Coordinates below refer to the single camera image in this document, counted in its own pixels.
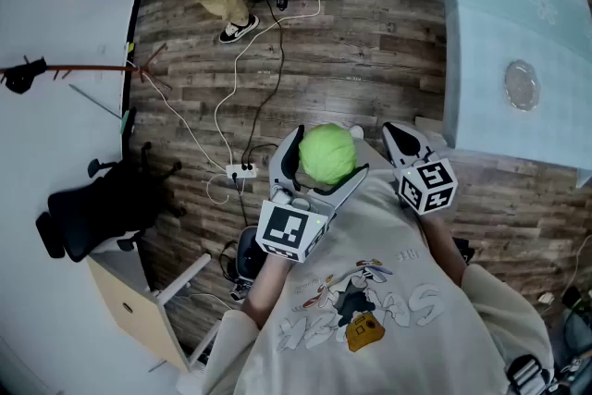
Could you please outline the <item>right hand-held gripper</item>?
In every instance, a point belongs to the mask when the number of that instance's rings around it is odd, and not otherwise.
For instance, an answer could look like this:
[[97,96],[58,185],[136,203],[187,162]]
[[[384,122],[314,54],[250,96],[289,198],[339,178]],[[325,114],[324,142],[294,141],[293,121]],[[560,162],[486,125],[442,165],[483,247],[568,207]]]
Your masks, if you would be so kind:
[[395,167],[394,189],[399,198],[419,216],[449,207],[458,188],[450,161],[434,152],[416,129],[385,122],[382,137]]

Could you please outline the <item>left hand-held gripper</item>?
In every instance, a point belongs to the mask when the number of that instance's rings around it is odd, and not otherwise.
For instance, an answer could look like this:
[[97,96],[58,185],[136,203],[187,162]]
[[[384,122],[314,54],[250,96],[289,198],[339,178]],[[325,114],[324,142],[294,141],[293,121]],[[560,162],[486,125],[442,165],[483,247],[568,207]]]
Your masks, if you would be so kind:
[[299,145],[305,127],[299,125],[279,144],[269,162],[271,198],[262,205],[255,240],[266,253],[303,263],[327,232],[336,209],[359,187],[369,165],[356,167],[330,190],[297,193]]

